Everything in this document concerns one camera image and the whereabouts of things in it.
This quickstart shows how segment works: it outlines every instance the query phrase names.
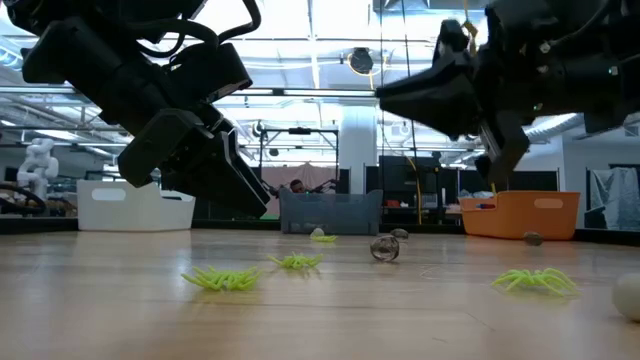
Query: metal frame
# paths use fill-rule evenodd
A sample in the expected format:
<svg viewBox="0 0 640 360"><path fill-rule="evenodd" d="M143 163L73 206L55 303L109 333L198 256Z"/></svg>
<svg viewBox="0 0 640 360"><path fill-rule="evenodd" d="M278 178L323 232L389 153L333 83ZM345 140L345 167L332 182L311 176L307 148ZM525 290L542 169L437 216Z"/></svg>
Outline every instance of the metal frame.
<svg viewBox="0 0 640 360"><path fill-rule="evenodd" d="M263 162L263 152L266 146L268 146L273 140L275 140L275 138L278 137L278 135L282 134L283 132L291 132L291 130L298 130L297 128L291 128L291 129L262 129L260 130L260 159L258 160L258 174L260 176L260 178L262 179L262 162ZM333 147L333 149L336 151L336 174L335 174L335 179L338 180L338 178L340 177L340 166L339 166L339 155L340 155L340 131L338 130L322 130L322 129L304 129L307 130L311 133L318 133L320 134L320 136L322 136L322 138L324 138L327 143L329 143L329 145L331 147ZM267 141L267 143L264 143L264 138L266 137L266 135L268 133L275 133L275 135L269 139L269 141ZM326 136L324 136L324 134L326 133L331 133L333 135L336 136L336 145L333 146L331 144L331 142L329 141L329 139L327 139ZM304 145L298 145L296 146L296 149L304 149Z"/></svg>

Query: white bin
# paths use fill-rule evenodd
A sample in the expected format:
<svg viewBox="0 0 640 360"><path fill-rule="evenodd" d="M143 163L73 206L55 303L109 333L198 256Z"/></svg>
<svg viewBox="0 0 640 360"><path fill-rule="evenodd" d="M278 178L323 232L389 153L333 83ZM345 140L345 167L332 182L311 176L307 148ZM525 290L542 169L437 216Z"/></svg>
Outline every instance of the white bin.
<svg viewBox="0 0 640 360"><path fill-rule="evenodd" d="M163 197L179 197L180 200ZM78 181L78 227L85 231L168 231L191 228L195 198L136 189L126 182Z"/></svg>

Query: person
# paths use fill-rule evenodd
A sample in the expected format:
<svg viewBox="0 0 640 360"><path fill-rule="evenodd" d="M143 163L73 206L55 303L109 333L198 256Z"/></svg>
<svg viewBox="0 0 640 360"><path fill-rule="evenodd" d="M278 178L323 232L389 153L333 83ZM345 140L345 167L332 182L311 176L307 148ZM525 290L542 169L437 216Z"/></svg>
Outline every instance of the person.
<svg viewBox="0 0 640 360"><path fill-rule="evenodd" d="M291 192L296 194L303 194L307 191L307 188L304 187L304 184L300 179L295 179L292 182L290 182L289 188L291 189Z"/></svg>

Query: gray plastic bin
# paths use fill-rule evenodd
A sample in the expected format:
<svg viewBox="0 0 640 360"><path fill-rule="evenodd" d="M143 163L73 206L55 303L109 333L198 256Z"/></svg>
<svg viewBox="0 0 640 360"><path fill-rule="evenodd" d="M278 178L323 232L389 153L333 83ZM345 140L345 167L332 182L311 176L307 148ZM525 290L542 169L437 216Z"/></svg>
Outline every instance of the gray plastic bin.
<svg viewBox="0 0 640 360"><path fill-rule="evenodd" d="M377 235L382 190L367 195L294 194L280 189L280 225L285 234Z"/></svg>

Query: white ball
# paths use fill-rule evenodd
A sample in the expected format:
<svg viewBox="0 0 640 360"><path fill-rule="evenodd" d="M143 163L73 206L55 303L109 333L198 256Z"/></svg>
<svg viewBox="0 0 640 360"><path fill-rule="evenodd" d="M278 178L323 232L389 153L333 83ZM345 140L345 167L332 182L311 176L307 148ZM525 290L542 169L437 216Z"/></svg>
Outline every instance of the white ball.
<svg viewBox="0 0 640 360"><path fill-rule="evenodd" d="M625 274L613 286L613 305L633 321L640 321L640 274Z"/></svg>
<svg viewBox="0 0 640 360"><path fill-rule="evenodd" d="M313 229L313 232L311 232L311 237L314 236L324 236L324 231L320 228L315 228Z"/></svg>

